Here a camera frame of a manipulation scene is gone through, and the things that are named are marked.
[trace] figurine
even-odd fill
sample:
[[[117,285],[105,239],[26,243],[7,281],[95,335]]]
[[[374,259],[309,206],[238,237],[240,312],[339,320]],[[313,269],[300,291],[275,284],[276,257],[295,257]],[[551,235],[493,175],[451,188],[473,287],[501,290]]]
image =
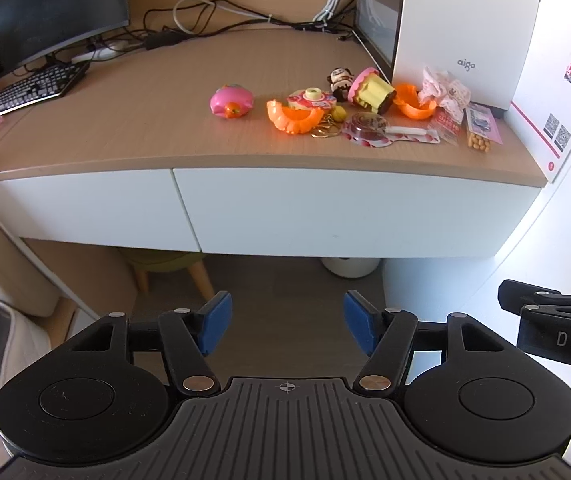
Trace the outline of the figurine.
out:
[[[237,119],[247,114],[254,106],[254,95],[241,85],[224,85],[210,99],[214,115]]]
[[[354,80],[355,77],[347,68],[335,68],[329,73],[329,89],[337,101],[340,103],[347,101],[347,93]]]
[[[370,109],[375,114],[383,115],[388,111],[396,95],[395,89],[373,67],[361,72],[350,86],[347,98],[355,105]]]

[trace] qr code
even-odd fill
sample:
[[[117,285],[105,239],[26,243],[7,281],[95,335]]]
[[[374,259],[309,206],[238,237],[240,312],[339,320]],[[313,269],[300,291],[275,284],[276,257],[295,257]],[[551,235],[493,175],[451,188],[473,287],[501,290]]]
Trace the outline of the qr code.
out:
[[[569,138],[571,137],[571,133],[565,129],[565,126],[561,125],[559,128],[559,133],[557,134],[556,138],[554,139],[554,143],[558,146],[558,148],[563,151],[565,150],[566,146],[568,145]]]
[[[550,137],[550,139],[552,139],[552,137],[554,137],[554,134],[557,132],[558,127],[559,127],[559,120],[555,116],[550,114],[550,117],[548,117],[548,121],[545,123],[545,126],[543,127],[543,131],[548,134],[548,137]]]

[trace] round black disc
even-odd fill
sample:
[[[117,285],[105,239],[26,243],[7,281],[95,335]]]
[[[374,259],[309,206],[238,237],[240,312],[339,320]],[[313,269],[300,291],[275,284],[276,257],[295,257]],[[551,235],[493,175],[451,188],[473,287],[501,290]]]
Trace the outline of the round black disc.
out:
[[[571,437],[571,390],[529,357],[512,361],[504,352],[469,352],[475,355],[465,362],[446,361],[417,377],[404,398],[412,425],[435,446],[477,462],[521,463],[563,452]]]
[[[80,465],[145,444],[165,422],[168,394],[155,376],[110,354],[49,354],[9,381],[0,391],[8,448],[40,462]]]
[[[41,393],[43,411],[63,420],[83,420],[105,412],[114,400],[112,387],[98,379],[78,377],[51,384]]]
[[[476,379],[459,390],[459,402],[469,412],[491,420],[510,420],[526,414],[534,397],[523,384],[509,379]]]

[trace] metal screw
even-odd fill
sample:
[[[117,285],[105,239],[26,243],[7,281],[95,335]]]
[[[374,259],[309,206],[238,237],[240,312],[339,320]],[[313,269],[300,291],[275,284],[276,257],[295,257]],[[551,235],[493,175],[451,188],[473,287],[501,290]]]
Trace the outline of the metal screw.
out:
[[[183,387],[191,392],[206,392],[213,386],[212,378],[204,375],[193,375],[183,381]]]
[[[392,383],[390,383],[387,377],[383,377],[382,375],[366,375],[361,377],[359,384],[361,384],[364,390],[380,392],[389,388]]]

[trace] orange toy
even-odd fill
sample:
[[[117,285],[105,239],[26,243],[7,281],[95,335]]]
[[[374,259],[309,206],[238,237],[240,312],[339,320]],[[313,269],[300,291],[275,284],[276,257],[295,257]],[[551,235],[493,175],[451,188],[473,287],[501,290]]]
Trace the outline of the orange toy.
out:
[[[267,102],[267,116],[274,123],[274,126],[291,135],[306,134],[312,131],[325,114],[323,108],[312,108],[311,110],[298,110],[283,106],[276,100]]]
[[[423,106],[419,106],[419,97],[417,95],[417,87],[408,83],[401,83],[394,87],[397,94],[394,96],[393,103],[399,107],[403,115],[410,119],[427,119],[437,110],[437,102],[429,101]]]

